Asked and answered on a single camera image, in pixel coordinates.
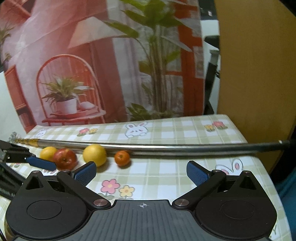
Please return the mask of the black stand behind backdrop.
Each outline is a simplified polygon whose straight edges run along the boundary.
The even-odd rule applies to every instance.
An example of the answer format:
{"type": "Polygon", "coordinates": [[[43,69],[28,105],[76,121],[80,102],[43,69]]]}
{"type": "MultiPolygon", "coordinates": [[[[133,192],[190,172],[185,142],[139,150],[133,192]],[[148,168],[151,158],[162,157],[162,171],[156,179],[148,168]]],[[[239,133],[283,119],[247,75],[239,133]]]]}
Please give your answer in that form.
{"type": "Polygon", "coordinates": [[[217,70],[220,58],[220,31],[215,1],[199,1],[202,21],[202,38],[205,47],[207,69],[205,74],[204,114],[213,114],[214,109],[210,97],[216,78],[220,77],[217,70]]]}

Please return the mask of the small tangerine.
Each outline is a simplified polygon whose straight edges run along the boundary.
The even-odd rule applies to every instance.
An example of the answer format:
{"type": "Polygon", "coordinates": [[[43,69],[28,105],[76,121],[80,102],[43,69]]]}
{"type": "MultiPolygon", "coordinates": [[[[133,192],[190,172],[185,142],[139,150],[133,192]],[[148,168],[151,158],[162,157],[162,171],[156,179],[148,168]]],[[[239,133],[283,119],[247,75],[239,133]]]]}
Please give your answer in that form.
{"type": "Polygon", "coordinates": [[[130,155],[126,151],[118,151],[114,155],[114,161],[120,167],[126,166],[130,163],[130,155]]]}

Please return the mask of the yellow lemon right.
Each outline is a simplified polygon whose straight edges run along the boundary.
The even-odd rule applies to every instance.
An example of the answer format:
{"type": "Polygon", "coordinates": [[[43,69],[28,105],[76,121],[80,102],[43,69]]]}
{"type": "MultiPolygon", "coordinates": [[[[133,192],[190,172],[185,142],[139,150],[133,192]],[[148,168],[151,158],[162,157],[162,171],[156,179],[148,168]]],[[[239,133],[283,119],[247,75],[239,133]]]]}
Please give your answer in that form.
{"type": "Polygon", "coordinates": [[[107,161],[106,150],[99,144],[87,146],[82,155],[86,163],[93,161],[97,167],[104,165],[107,161]]]}

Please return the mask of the checkered bunny tablecloth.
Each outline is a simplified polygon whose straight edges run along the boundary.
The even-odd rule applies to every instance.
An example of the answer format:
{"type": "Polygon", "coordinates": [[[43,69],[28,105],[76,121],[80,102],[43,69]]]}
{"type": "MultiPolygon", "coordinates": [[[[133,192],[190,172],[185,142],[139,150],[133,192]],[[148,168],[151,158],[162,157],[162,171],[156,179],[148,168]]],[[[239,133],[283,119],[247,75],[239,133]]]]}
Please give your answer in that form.
{"type": "MultiPolygon", "coordinates": [[[[245,138],[226,115],[198,116],[151,120],[145,125],[143,136],[127,137],[126,123],[83,126],[36,126],[28,138],[55,141],[141,143],[141,144],[224,144],[243,143],[245,138]]],[[[167,199],[193,189],[186,175],[187,159],[134,158],[130,167],[119,168],[113,158],[102,168],[89,188],[114,201],[118,198],[134,200],[167,199]]],[[[277,212],[271,240],[291,240],[290,226],[275,186],[262,162],[251,156],[201,158],[205,168],[219,168],[227,174],[238,175],[250,170],[267,192],[277,212]]]]}

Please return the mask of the large yellow lemon left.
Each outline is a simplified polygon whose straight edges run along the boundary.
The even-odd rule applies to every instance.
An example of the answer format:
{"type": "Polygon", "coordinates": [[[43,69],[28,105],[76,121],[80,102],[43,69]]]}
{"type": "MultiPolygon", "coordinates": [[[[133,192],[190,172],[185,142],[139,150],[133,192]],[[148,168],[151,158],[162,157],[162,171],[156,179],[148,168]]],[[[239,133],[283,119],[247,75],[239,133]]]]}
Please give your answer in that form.
{"type": "Polygon", "coordinates": [[[54,162],[54,155],[56,152],[57,152],[57,149],[55,147],[45,147],[40,152],[39,158],[50,161],[50,162],[54,162]]]}

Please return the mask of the telescopic metal rake pole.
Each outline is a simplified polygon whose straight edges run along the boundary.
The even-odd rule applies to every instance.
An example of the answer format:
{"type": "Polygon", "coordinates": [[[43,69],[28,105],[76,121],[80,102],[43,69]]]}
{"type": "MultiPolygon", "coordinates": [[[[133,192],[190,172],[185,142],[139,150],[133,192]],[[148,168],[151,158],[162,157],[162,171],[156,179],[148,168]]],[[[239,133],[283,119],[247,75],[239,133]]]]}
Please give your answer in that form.
{"type": "MultiPolygon", "coordinates": [[[[74,142],[44,140],[39,138],[20,138],[13,132],[9,137],[9,143],[22,144],[36,148],[52,146],[55,148],[68,148],[76,152],[82,152],[92,145],[92,142],[74,142]]],[[[117,144],[100,143],[108,154],[115,154],[119,151],[126,151],[133,156],[242,156],[253,155],[256,153],[284,151],[292,146],[291,141],[277,141],[271,143],[239,143],[239,144],[117,144]]]]}

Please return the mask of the red apple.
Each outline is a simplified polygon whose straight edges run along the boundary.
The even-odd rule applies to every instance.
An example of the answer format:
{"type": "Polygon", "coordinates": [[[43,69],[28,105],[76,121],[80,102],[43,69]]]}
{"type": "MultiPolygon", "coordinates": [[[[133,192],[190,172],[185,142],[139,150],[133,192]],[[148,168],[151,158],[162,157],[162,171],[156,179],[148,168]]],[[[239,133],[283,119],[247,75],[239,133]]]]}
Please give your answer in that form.
{"type": "Polygon", "coordinates": [[[53,161],[58,170],[73,170],[77,164],[77,156],[70,149],[59,149],[53,156],[53,161]]]}

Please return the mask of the printed room backdrop cloth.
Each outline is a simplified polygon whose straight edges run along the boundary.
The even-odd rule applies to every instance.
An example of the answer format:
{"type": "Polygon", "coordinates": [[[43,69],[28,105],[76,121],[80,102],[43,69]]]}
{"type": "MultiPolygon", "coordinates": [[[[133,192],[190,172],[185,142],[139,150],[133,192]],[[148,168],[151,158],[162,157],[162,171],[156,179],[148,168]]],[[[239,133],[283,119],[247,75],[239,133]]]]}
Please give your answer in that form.
{"type": "Polygon", "coordinates": [[[1,1],[1,66],[25,132],[201,115],[201,4],[1,1]]]}

